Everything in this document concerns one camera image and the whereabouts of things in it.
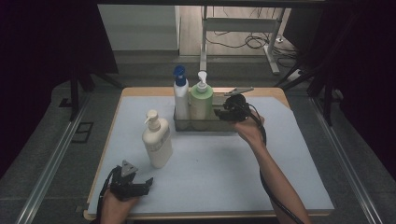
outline beige bottle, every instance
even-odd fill
[[[156,110],[149,110],[145,121],[148,127],[143,132],[143,142],[151,165],[162,168],[172,156],[171,132],[166,119],[158,117]]]

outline hand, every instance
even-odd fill
[[[116,198],[110,189],[107,189],[103,198],[101,223],[121,224],[138,201],[139,198],[136,197],[122,202]]]
[[[251,113],[256,118],[259,117],[256,111],[251,110]],[[260,116],[260,120],[262,121],[263,125],[264,118],[262,116]],[[244,139],[249,145],[252,146],[254,144],[262,143],[262,133],[260,132],[259,126],[253,118],[248,117],[241,122],[232,122],[231,125],[239,133],[239,136],[241,136],[242,139]]]

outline white wall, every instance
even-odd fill
[[[98,7],[113,50],[178,49],[178,6]]]

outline bottle cap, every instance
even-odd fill
[[[149,110],[146,114],[146,121],[148,123],[148,128],[152,131],[158,131],[161,128],[161,123],[158,120],[158,112],[157,110]]]
[[[200,71],[200,72],[198,73],[198,78],[199,78],[201,81],[197,84],[197,90],[198,90],[198,92],[200,92],[200,93],[206,92],[206,89],[207,89],[206,76],[207,76],[206,71]]]
[[[175,84],[177,86],[186,85],[186,76],[184,75],[186,69],[183,65],[178,65],[175,67],[174,76],[175,76]]]

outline bottle label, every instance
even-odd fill
[[[171,131],[168,128],[166,130],[166,133],[163,135],[163,137],[161,138],[161,140],[158,143],[156,143],[156,144],[146,144],[145,143],[146,149],[151,151],[151,152],[155,152],[155,151],[160,150],[163,147],[163,143],[165,143],[166,140],[168,140],[170,135],[171,135]]]

